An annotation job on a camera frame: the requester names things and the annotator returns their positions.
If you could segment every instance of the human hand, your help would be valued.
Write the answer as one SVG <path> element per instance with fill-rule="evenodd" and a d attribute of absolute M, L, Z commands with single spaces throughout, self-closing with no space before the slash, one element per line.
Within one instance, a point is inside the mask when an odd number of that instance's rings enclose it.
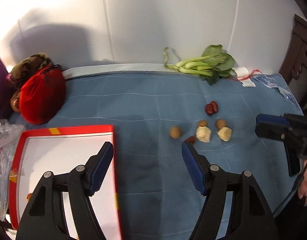
<path fill-rule="evenodd" d="M 304 160 L 303 166 L 306 166 L 306 164 L 307 164 L 307 160 Z M 307 205 L 307 169 L 304 172 L 303 177 L 304 177 L 303 181 L 300 184 L 300 187 L 298 188 L 298 197 L 299 199 L 302 199 L 303 197 L 305 197 L 306 198 L 305 205 Z"/>

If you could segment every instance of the red velvet bag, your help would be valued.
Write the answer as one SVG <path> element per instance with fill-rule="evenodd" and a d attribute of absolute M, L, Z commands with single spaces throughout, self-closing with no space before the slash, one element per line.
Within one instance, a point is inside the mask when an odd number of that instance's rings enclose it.
<path fill-rule="evenodd" d="M 27 122 L 43 124 L 64 104 L 66 82 L 56 66 L 47 66 L 33 75 L 20 90 L 19 110 Z"/>

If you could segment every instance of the bok choy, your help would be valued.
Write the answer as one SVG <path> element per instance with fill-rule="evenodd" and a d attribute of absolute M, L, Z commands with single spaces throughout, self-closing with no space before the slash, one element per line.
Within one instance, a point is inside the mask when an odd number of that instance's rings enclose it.
<path fill-rule="evenodd" d="M 219 77 L 228 78 L 233 73 L 232 67 L 235 60 L 223 51 L 220 44 L 206 47 L 201 57 L 182 60 L 175 65 L 168 65 L 168 49 L 166 47 L 163 51 L 166 68 L 176 69 L 186 74 L 199 75 L 203 80 L 207 80 L 209 85 L 216 83 Z"/>

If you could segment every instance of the white backdrop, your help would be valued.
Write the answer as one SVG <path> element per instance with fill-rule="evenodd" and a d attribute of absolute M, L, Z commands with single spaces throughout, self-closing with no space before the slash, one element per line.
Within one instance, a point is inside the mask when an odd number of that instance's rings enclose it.
<path fill-rule="evenodd" d="M 66 69 L 162 63 L 222 44 L 239 66 L 279 70 L 290 41 L 294 0 L 0 0 L 0 57 L 7 68 L 47 52 Z"/>

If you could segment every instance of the plastic bag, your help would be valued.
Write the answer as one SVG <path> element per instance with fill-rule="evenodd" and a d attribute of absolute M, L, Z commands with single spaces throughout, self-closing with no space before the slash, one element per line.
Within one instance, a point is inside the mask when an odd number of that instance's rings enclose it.
<path fill-rule="evenodd" d="M 0 220 L 4 221 L 8 209 L 9 174 L 13 157 L 21 133 L 25 131 L 23 125 L 9 124 L 7 120 L 0 120 Z"/>
<path fill-rule="evenodd" d="M 283 97 L 285 99 L 287 99 L 290 103 L 295 105 L 298 108 L 298 110 L 301 111 L 301 108 L 300 108 L 297 100 L 293 96 L 293 94 L 290 91 L 285 90 L 284 88 L 280 87 L 275 79 L 267 77 L 266 75 L 254 76 L 252 78 L 258 80 L 259 82 L 261 82 L 262 84 L 264 84 L 268 88 L 278 88 L 280 94 L 283 95 Z"/>

